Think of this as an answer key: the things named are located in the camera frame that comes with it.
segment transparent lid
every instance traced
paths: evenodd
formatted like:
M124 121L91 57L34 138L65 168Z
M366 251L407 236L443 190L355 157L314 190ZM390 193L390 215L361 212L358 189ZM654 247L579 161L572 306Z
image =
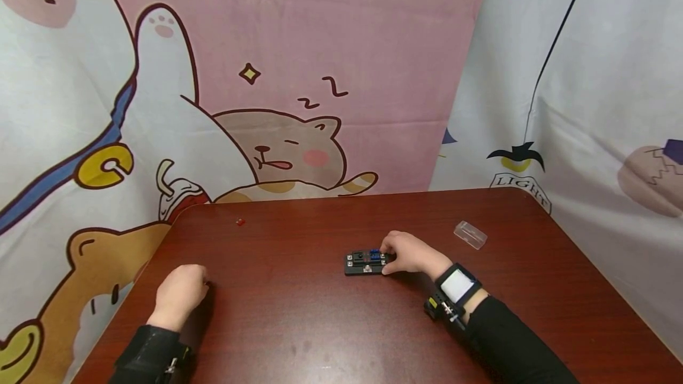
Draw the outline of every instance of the transparent lid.
M455 226L453 234L466 241L472 246L472 248L475 249L481 249L481 247L486 243L486 239L488 239L488 236L486 236L484 232L467 221L461 221L457 226Z

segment brown table surface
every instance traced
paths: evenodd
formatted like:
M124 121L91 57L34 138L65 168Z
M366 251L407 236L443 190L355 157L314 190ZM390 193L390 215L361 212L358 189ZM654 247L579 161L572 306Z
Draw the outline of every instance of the brown table surface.
M462 220L489 236L480 251L453 234ZM195 206L75 383L106 382L157 286L187 263L204 264L216 285L194 383L490 382L423 312L426 276L343 274L347 253L377 248L394 229L466 266L582 383L683 382L683 366L531 196L481 189Z

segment hand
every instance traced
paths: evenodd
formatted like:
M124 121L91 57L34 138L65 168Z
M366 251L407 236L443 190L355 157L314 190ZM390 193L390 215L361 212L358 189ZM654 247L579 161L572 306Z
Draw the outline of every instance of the hand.
M410 273L422 271L427 273L432 281L435 281L453 265L453 262L446 255L441 254L412 234L403 231L389 232L382 241L380 252L396 254L396 259L382 269L383 275L396 271L408 271Z
M206 267L202 265L176 268L157 289L157 306L147 324L180 332L190 313L206 297L207 280Z

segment sleeping cat illustration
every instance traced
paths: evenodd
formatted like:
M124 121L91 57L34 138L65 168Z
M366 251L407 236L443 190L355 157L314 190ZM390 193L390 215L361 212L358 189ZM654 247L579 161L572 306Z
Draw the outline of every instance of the sleeping cat illustration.
M219 203L348 196L377 182L374 172L344 181L346 156L334 138L342 124L337 117L303 120L261 109L224 111L213 117L241 147L259 183L233 190Z

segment tongue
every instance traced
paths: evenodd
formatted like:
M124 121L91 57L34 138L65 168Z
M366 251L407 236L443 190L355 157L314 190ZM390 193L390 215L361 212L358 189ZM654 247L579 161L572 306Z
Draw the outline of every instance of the tongue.
M275 160L275 161L269 161L268 164L273 165L275 168L292 169L292 164L289 163L288 161Z

